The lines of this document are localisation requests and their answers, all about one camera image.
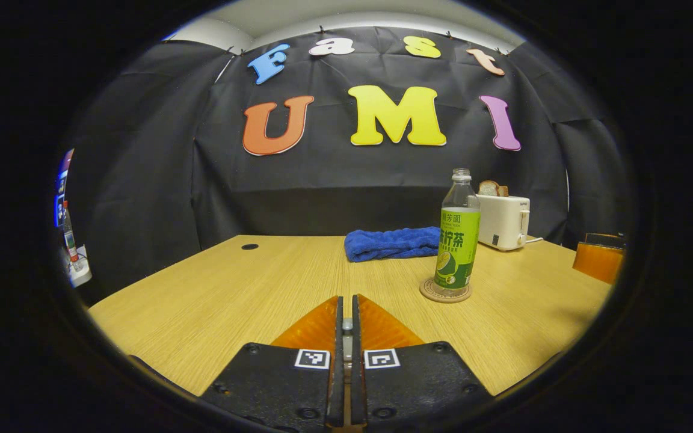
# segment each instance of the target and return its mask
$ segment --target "table surface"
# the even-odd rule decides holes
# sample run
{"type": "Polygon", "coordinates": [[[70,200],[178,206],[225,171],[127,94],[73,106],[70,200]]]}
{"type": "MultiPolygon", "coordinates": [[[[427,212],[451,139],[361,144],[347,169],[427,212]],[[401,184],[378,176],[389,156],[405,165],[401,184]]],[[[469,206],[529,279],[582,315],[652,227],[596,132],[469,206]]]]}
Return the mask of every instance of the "table surface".
{"type": "Polygon", "coordinates": [[[610,284],[571,268],[546,241],[502,252],[478,245],[457,304],[424,298],[435,257],[349,263],[343,236],[235,236],[103,299],[91,317],[134,354],[200,395],[248,342],[274,338],[331,296],[367,296],[424,342],[446,340],[493,395],[586,329],[610,284]],[[255,250],[242,245],[258,244],[255,250]]]}

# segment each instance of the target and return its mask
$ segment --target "purple letter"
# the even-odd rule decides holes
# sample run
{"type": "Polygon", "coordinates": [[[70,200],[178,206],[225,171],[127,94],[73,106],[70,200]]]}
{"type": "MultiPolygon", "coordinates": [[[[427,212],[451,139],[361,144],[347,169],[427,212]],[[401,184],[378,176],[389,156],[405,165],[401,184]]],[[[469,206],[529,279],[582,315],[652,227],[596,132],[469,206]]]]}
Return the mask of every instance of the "purple letter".
{"type": "Polygon", "coordinates": [[[493,137],[493,145],[504,150],[520,150],[520,142],[515,138],[507,116],[507,103],[493,96],[481,96],[493,121],[493,129],[496,136],[493,137]]]}

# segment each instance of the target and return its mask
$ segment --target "toaster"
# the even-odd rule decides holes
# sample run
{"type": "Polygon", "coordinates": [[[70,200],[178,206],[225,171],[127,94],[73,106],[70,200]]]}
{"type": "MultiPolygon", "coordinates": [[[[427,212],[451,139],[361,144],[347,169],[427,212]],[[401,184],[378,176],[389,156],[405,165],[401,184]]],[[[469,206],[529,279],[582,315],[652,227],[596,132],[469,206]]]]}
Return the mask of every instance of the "toaster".
{"type": "Polygon", "coordinates": [[[478,242],[502,251],[526,244],[531,201],[526,197],[495,197],[476,194],[481,202],[478,242]]]}

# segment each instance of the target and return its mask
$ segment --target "bottle label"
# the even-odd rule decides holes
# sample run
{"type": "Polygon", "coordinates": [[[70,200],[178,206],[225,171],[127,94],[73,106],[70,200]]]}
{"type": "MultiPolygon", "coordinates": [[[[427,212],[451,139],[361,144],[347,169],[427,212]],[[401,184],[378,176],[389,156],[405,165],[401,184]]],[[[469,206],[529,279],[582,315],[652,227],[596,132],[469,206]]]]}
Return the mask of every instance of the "bottle label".
{"type": "Polygon", "coordinates": [[[467,286],[472,274],[475,250],[478,248],[480,226],[480,212],[442,209],[435,284],[445,289],[462,289],[467,286]]]}
{"type": "Polygon", "coordinates": [[[69,257],[71,257],[71,261],[76,261],[79,256],[76,253],[76,246],[74,244],[74,232],[70,231],[68,233],[63,233],[63,236],[66,239],[66,247],[69,249],[69,257]]]}

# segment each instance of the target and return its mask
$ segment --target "orange letter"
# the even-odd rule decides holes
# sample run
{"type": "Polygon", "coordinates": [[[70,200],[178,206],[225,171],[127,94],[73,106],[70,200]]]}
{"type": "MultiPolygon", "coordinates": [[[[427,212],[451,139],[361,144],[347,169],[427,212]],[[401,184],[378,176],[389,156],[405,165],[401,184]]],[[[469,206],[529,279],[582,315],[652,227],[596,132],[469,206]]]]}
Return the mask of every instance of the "orange letter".
{"type": "Polygon", "coordinates": [[[285,101],[291,109],[288,116],[288,129],[285,134],[275,139],[266,136],[266,122],[269,113],[277,107],[274,102],[258,104],[245,110],[248,120],[245,122],[245,134],[242,136],[242,147],[251,155],[262,156],[283,153],[296,146],[303,135],[306,123],[306,106],[314,101],[313,96],[297,96],[285,101]]]}
{"type": "Polygon", "coordinates": [[[471,55],[474,55],[475,60],[478,60],[478,63],[480,63],[481,66],[483,66],[486,69],[486,71],[489,71],[490,73],[497,76],[504,75],[503,70],[493,65],[493,57],[491,57],[490,55],[487,55],[486,53],[476,48],[468,49],[467,52],[469,52],[471,55]]]}

